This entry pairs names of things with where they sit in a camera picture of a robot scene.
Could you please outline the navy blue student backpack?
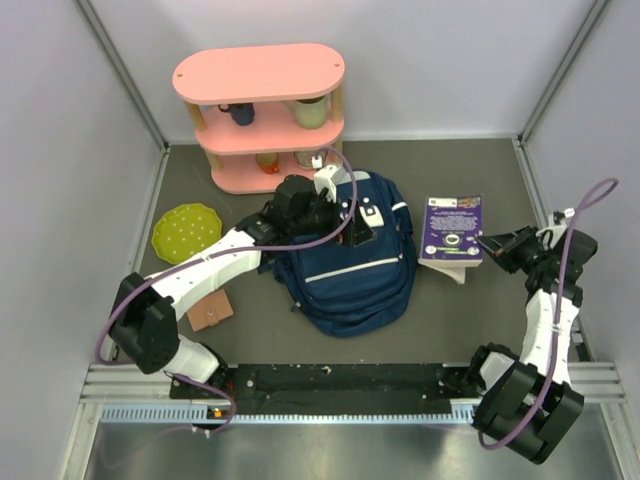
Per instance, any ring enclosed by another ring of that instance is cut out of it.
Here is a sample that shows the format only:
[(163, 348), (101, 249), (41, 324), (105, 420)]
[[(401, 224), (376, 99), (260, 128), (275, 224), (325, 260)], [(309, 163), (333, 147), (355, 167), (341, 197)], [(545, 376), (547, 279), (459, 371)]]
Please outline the navy blue student backpack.
[(322, 333), (347, 338), (398, 320), (406, 311), (417, 269), (407, 203), (391, 180), (355, 172), (360, 213), (375, 237), (355, 247), (334, 242), (279, 253), (259, 269), (286, 287), (292, 309)]

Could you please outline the purple card box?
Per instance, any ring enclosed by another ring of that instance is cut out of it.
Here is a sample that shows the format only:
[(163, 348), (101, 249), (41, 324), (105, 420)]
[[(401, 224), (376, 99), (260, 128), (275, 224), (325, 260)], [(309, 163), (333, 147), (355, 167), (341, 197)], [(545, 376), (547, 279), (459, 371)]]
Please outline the purple card box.
[(430, 196), (425, 204), (418, 263), (464, 285), (467, 270), (483, 261), (478, 242), (482, 234), (481, 195)]

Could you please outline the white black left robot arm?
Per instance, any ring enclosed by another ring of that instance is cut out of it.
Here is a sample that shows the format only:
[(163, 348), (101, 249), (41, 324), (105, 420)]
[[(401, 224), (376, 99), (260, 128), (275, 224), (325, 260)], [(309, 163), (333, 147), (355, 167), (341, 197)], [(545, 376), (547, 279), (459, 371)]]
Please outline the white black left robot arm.
[(220, 394), (227, 382), (223, 360), (181, 337), (178, 320), (225, 283), (257, 269), (263, 254), (296, 249), (297, 238), (350, 247), (373, 239), (384, 223), (379, 208), (370, 195), (340, 192), (339, 176), (330, 167), (314, 179), (290, 175), (258, 213), (202, 252), (147, 278), (128, 275), (109, 317), (109, 338), (142, 373), (182, 375), (203, 395)]

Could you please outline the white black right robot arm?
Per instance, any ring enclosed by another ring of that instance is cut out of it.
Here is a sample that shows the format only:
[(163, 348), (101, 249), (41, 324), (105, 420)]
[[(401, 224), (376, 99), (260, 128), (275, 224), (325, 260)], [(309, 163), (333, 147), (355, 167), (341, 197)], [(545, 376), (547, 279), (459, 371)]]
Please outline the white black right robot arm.
[(466, 372), (469, 388), (482, 396), (472, 425), (484, 439), (542, 464), (584, 407), (571, 386), (568, 351), (583, 303), (577, 281), (598, 243), (563, 226), (482, 235), (478, 243), (504, 271), (526, 274), (528, 297), (521, 352), (490, 343)]

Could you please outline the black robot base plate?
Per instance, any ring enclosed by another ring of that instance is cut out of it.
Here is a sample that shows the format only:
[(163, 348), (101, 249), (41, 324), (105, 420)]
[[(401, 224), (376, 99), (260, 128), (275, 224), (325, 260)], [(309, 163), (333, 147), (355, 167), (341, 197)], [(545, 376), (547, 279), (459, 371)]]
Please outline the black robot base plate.
[(449, 413), (485, 382), (467, 365), (241, 364), (214, 386), (245, 415), (403, 415)]

